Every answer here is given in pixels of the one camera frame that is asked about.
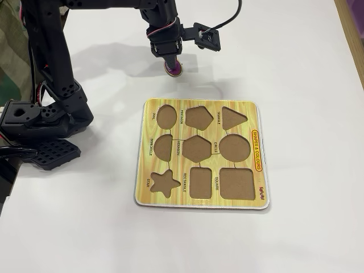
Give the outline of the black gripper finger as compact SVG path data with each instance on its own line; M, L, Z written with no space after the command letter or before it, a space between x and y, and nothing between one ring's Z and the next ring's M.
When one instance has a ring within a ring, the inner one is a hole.
M164 67L167 72L180 71L180 63L176 55L166 55L163 57L163 59L164 59Z

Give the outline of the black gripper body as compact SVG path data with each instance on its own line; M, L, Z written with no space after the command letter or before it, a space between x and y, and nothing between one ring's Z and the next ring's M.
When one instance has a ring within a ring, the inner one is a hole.
M179 25L165 28L148 37L151 52L155 57L175 56L182 52L182 38Z

